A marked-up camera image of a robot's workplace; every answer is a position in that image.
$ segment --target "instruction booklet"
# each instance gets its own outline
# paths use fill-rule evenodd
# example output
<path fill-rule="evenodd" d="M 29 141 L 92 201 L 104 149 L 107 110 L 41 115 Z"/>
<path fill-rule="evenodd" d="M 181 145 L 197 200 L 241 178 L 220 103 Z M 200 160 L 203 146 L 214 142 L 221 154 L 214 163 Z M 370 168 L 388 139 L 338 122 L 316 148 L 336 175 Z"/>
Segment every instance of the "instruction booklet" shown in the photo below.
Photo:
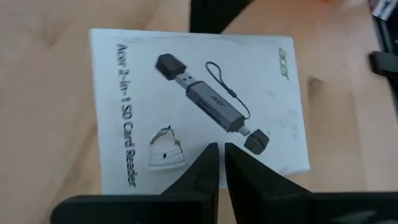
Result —
<path fill-rule="evenodd" d="M 212 142 L 220 149 L 220 188 L 227 188 L 226 142 L 279 174 L 309 170 L 291 37 L 92 29 L 90 42 L 104 194 L 161 194 Z M 250 112 L 245 126 L 269 137 L 265 151 L 251 153 L 246 137 L 227 133 L 167 80 L 155 68 L 163 54 L 248 117 L 205 67 L 217 64 Z M 210 69 L 217 77 L 217 68 Z"/>

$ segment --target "light wood desk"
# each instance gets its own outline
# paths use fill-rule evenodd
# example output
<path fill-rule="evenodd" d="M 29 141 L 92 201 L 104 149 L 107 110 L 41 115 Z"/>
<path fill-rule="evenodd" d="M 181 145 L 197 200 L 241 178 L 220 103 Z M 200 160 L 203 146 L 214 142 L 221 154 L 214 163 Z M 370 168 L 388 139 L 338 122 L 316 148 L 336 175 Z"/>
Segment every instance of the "light wood desk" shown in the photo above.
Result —
<path fill-rule="evenodd" d="M 62 199 L 101 192 L 88 29 L 188 29 L 185 0 L 79 10 L 50 50 L 0 77 L 0 223 L 47 223 Z M 387 81 L 368 69 L 378 46 L 365 1 L 256 0 L 225 33 L 294 38 L 312 169 L 291 180 L 313 191 L 398 189 L 398 125 Z M 220 194 L 219 222 L 234 223 Z"/>

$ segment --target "wooden table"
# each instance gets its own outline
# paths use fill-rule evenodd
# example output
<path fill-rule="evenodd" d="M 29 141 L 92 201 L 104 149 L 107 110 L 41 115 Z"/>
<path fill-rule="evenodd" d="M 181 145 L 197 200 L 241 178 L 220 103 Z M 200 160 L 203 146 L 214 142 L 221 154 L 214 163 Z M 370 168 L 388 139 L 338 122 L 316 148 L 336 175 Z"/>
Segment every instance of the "wooden table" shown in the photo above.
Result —
<path fill-rule="evenodd" d="M 53 206 L 101 192 L 88 29 L 188 29 L 186 0 L 86 4 L 49 50 L 0 80 L 0 223 L 47 223 Z M 256 0 L 225 30 L 294 38 L 312 191 L 398 189 L 398 125 L 365 1 Z M 220 223 L 234 223 L 220 191 Z"/>

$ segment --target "small illustration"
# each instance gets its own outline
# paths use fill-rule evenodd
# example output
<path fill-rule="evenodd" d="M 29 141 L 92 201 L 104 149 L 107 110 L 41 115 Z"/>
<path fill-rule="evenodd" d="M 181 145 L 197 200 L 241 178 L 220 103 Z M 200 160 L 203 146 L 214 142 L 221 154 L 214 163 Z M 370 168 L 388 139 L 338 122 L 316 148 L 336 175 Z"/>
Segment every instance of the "small illustration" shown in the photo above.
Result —
<path fill-rule="evenodd" d="M 149 170 L 175 170 L 186 166 L 181 143 L 171 126 L 162 128 L 149 143 Z"/>

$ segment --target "product manual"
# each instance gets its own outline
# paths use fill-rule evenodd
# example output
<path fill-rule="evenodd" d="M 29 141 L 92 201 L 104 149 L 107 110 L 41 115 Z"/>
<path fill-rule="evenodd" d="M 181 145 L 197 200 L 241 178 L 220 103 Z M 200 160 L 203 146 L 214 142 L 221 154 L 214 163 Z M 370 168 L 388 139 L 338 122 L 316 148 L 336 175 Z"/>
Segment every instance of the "product manual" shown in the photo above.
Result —
<path fill-rule="evenodd" d="M 220 188 L 227 188 L 225 142 L 279 174 L 309 170 L 291 37 L 92 29 L 90 42 L 104 194 L 161 194 L 211 142 L 220 148 Z M 250 112 L 245 126 L 269 137 L 266 150 L 248 151 L 246 137 L 227 133 L 167 80 L 155 68 L 163 54 L 179 59 L 247 117 L 205 67 L 217 64 Z M 218 77 L 216 67 L 209 69 Z"/>

